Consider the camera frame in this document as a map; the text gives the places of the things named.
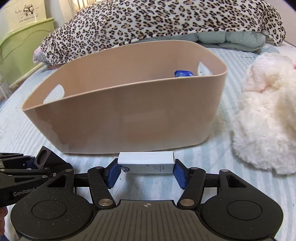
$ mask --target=wall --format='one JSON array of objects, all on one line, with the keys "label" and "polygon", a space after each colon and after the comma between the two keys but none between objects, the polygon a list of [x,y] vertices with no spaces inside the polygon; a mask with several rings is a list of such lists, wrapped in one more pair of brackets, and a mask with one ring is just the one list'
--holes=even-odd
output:
[{"label": "wall", "polygon": [[70,0],[44,0],[46,16],[54,18],[54,27],[58,28],[74,16]]},{"label": "wall", "polygon": [[296,46],[296,12],[284,0],[265,0],[274,6],[281,15],[285,30],[286,41]]}]

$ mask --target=light blue quilt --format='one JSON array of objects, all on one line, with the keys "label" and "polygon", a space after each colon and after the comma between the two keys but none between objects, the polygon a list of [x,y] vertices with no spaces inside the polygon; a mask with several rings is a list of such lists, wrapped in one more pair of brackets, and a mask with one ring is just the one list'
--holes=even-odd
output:
[{"label": "light blue quilt", "polygon": [[[187,167],[201,167],[207,173],[218,173],[220,169],[229,169],[273,198],[280,204],[284,212],[284,222],[276,239],[278,241],[295,241],[296,176],[280,176],[273,171],[256,169],[238,159],[231,147],[231,119],[237,113],[238,98],[247,67],[258,55],[224,49],[211,49],[211,51],[222,58],[229,68],[213,128],[204,143],[175,149],[175,156]],[[21,152],[25,155],[35,156],[44,145],[71,163],[76,173],[86,172],[89,168],[98,165],[107,166],[117,157],[116,155],[86,156],[60,153],[21,111],[23,102],[32,90],[54,71],[45,68],[38,70],[2,105],[0,108],[0,151]],[[206,69],[202,66],[200,72],[200,74],[207,74]],[[120,199],[173,199],[176,202],[182,194],[173,175],[140,175],[123,172],[110,192],[116,202]],[[91,201],[88,188],[79,188],[78,194]],[[203,200],[214,194],[214,190],[206,190]],[[15,240],[13,233],[11,223],[7,219],[6,235],[11,240]]]}]

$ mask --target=gripper base plate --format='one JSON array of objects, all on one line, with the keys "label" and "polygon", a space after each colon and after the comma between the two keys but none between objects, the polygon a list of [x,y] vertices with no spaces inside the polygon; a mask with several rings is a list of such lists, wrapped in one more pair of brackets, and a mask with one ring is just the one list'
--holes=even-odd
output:
[{"label": "gripper base plate", "polygon": [[80,233],[63,241],[223,241],[211,233],[194,211],[172,201],[122,200],[114,209],[99,211]]}]

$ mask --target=white plush toy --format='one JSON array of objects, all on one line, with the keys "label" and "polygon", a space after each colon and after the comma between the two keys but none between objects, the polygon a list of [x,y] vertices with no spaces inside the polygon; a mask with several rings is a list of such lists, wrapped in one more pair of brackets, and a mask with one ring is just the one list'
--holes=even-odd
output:
[{"label": "white plush toy", "polygon": [[296,70],[290,58],[264,53],[249,67],[232,129],[241,159],[278,174],[296,173]]}]

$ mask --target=small white cardboard box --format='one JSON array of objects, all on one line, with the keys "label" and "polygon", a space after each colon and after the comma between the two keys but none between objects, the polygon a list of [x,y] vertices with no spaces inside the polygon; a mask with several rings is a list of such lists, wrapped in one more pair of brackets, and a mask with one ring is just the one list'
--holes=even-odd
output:
[{"label": "small white cardboard box", "polygon": [[173,173],[173,151],[120,152],[118,165],[130,173]]}]

